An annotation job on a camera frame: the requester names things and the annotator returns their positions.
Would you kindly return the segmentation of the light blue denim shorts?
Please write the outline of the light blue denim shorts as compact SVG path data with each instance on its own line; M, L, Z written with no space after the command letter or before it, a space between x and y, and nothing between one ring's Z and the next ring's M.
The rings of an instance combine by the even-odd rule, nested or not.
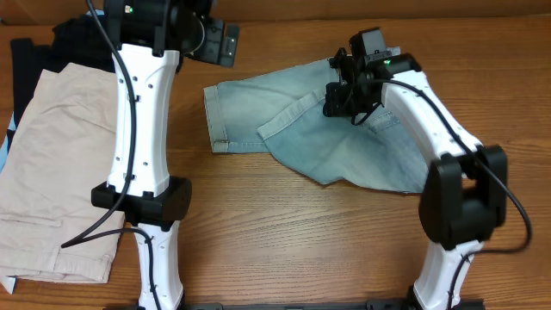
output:
M297 65L204 90L215 153L269 153L321 184L339 180L420 193L427 165L390 111L379 107L361 125L324 116L325 86L338 75L327 60Z

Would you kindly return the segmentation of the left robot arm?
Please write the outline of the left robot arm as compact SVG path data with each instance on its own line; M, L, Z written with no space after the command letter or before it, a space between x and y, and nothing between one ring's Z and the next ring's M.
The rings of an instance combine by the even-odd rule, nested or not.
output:
M117 79L115 154L91 202L122 212L120 233L139 251L138 309L182 309L177 233L189 210L190 180L169 173L170 94L185 58L231 67L238 27L213 19L213 0L107 1L100 29Z

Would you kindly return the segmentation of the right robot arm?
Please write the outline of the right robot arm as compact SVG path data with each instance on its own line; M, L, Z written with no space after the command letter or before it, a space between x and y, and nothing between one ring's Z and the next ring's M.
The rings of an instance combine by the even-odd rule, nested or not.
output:
M391 111L421 150L429 172L418 215L430 240L419 278L406 298L375 300L369 309L481 309L463 301L461 286L476 251L505 221L505 194L477 166L481 160L499 180L507 159L498 146L484 147L445 108L410 55L375 51L360 56L340 48L329 60L339 80L326 86L327 117L369 116Z

